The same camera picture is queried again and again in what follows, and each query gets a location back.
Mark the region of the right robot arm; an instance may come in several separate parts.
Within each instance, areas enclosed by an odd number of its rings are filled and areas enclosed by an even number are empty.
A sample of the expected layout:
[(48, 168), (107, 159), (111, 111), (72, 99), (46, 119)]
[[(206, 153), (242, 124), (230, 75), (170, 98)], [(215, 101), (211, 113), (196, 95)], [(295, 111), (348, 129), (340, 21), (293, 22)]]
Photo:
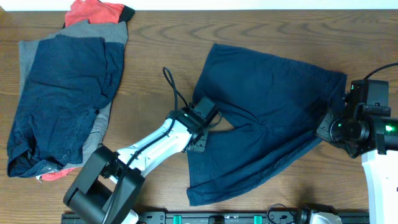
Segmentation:
[(389, 84), (355, 80), (342, 111), (329, 109), (317, 136), (361, 158), (370, 223), (397, 223), (397, 119), (391, 116)]

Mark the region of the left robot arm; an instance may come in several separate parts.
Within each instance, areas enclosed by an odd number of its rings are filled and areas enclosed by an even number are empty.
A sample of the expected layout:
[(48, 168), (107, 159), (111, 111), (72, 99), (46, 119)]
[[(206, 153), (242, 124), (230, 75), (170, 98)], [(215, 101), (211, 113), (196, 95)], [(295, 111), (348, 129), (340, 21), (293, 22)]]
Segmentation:
[(218, 109), (209, 98), (171, 112), (162, 126), (139, 142), (92, 153), (63, 202), (85, 223), (137, 223), (132, 209), (145, 177), (170, 156), (203, 152)]

